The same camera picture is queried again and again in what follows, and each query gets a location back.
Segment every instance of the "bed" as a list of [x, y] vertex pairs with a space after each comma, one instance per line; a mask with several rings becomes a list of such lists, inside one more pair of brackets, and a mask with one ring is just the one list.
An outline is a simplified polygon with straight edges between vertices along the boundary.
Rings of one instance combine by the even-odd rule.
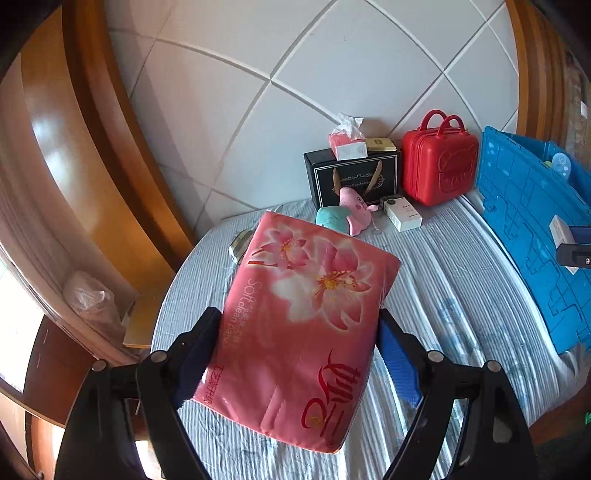
[[[313, 221], [311, 200], [276, 212]], [[465, 197], [421, 211], [420, 229], [399, 233], [383, 213], [360, 238], [398, 256], [385, 307], [427, 349], [457, 363], [505, 368], [528, 424], [568, 400], [586, 378], [585, 354], [558, 356], [544, 321], [502, 245]], [[263, 211], [229, 219], [197, 244], [176, 275], [157, 320], [152, 350], [167, 349], [207, 306], [222, 308], [236, 267], [228, 246]], [[433, 478], [446, 475], [463, 418], [456, 401]], [[415, 410], [397, 396], [379, 352], [361, 406], [336, 455], [309, 452], [235, 424], [190, 400], [181, 420], [213, 479], [378, 479], [393, 460]]]

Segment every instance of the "dark floor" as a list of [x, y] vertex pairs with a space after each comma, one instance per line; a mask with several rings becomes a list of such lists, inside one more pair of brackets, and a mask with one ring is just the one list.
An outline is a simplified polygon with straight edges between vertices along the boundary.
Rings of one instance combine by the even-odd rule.
[[582, 429], [587, 412], [591, 412], [591, 377], [571, 400], [549, 411], [530, 427], [534, 445], [564, 437]]

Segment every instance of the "black gift box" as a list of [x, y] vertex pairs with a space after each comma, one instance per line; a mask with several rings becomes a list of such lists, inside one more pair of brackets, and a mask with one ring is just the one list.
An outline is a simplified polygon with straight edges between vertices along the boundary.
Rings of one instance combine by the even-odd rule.
[[382, 161], [382, 171], [375, 187], [363, 197], [367, 204], [379, 204], [381, 197], [396, 195], [400, 191], [402, 175], [399, 151], [370, 151], [367, 158], [337, 161], [332, 150], [318, 150], [304, 153], [310, 192], [316, 208], [339, 204], [339, 196], [333, 186], [333, 169], [339, 173], [342, 187], [352, 187], [363, 194], [372, 176]]

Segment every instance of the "beige curtain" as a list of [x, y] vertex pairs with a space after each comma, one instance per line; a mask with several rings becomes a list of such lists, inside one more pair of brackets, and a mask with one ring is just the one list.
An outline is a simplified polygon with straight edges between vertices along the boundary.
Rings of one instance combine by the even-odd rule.
[[120, 313], [135, 292], [96, 246], [72, 227], [69, 207], [59, 202], [61, 194], [38, 151], [30, 122], [27, 125], [24, 97], [19, 95], [17, 59], [0, 85], [0, 257], [47, 315], [95, 357], [114, 365], [136, 362], [135, 355], [92, 329], [64, 301], [63, 286], [76, 270], [87, 271], [111, 289]]

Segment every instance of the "red suitcase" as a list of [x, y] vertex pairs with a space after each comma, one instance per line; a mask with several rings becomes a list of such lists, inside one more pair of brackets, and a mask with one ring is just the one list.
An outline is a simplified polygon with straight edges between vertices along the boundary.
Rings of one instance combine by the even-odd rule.
[[[441, 115], [438, 128], [427, 128], [433, 115]], [[450, 125], [457, 121], [459, 128]], [[478, 161], [478, 139], [470, 135], [457, 115], [446, 116], [431, 110], [418, 130], [407, 132], [402, 139], [406, 193], [428, 206], [458, 197], [474, 185]]]

